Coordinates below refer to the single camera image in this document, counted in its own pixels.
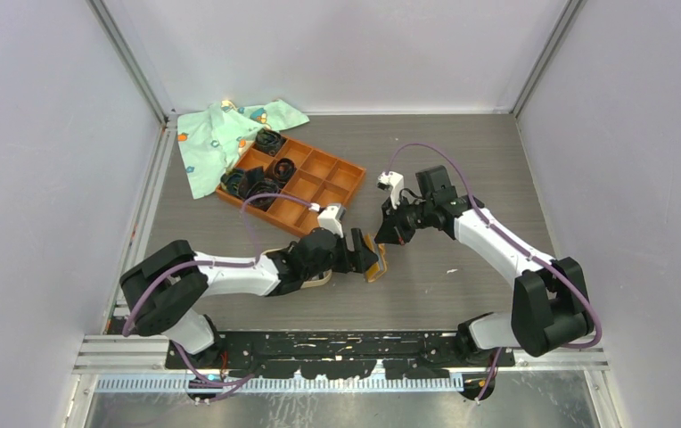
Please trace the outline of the oval wooden card tray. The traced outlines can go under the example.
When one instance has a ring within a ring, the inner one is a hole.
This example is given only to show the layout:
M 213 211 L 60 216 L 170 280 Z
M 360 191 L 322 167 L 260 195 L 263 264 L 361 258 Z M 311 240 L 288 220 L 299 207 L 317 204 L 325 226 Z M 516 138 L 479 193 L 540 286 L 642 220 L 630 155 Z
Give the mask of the oval wooden card tray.
M 300 289 L 308 289 L 312 287 L 322 286 L 327 284 L 332 278 L 332 271 L 327 269 L 322 272 L 318 272 L 316 275 L 308 277 L 306 280 L 298 283 L 298 285 L 291 289 L 291 292 L 295 292 Z

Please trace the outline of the orange leather card holder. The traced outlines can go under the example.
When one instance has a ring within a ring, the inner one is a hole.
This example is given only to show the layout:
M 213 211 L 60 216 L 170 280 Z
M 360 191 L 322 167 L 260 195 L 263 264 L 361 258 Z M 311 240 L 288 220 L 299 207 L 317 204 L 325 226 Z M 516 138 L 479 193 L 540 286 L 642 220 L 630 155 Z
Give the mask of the orange leather card holder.
M 376 257 L 376 261 L 365 271 L 365 280 L 368 283 L 373 283 L 379 280 L 388 270 L 385 258 L 386 249 L 384 244 L 377 243 L 370 234 L 365 236 L 365 244 Z

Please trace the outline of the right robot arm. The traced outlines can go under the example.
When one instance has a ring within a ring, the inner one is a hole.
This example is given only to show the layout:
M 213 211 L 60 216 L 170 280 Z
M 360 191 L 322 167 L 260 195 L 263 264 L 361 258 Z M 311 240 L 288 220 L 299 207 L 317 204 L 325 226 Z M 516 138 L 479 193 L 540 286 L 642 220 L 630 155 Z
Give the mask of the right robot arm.
M 457 327 L 458 356 L 479 366 L 497 348 L 520 348 L 539 357 L 560 347 L 584 347 L 582 338 L 600 334 L 591 313 L 579 263 L 537 251 L 506 230 L 484 204 L 459 194 L 447 170 L 438 165 L 416 173 L 420 192 L 405 197 L 405 180 L 397 172 L 381 173 L 377 185 L 389 196 L 382 204 L 381 244 L 404 245 L 416 231 L 437 229 L 480 255 L 512 288 L 512 306 L 487 313 Z

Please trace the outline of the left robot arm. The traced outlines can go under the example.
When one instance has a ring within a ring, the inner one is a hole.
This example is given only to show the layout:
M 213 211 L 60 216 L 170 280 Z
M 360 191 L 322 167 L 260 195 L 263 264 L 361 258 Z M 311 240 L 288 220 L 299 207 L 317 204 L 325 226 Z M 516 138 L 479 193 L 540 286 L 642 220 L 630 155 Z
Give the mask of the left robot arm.
M 194 311 L 202 298 L 226 294 L 276 297 L 318 286 L 332 274 L 374 281 L 386 270 L 383 248 L 354 228 L 337 235 L 317 227 L 254 258 L 213 256 L 176 240 L 124 273 L 129 314 L 122 334 L 163 335 L 202 368 L 216 365 L 223 346 L 210 317 Z

